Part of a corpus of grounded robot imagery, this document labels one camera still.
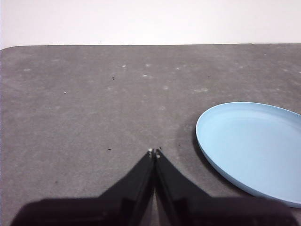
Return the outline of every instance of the white background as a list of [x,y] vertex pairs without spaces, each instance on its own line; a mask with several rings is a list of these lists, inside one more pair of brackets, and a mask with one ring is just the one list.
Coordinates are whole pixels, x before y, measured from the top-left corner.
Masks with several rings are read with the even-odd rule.
[[1,0],[1,49],[300,42],[301,0]]

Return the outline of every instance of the gray mat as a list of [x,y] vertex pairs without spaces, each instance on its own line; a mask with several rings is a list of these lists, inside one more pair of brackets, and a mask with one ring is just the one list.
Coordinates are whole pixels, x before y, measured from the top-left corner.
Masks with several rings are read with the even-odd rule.
[[1,225],[27,202],[97,196],[159,146],[210,195],[246,196],[197,155],[198,117],[232,101],[301,113],[300,100],[299,44],[4,49]]

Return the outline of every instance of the light blue plate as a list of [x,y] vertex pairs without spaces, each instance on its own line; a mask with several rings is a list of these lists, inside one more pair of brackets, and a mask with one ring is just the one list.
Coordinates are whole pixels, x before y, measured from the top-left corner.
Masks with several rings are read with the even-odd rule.
[[301,208],[301,115],[259,103],[226,103],[205,111],[196,133],[207,160],[231,183]]

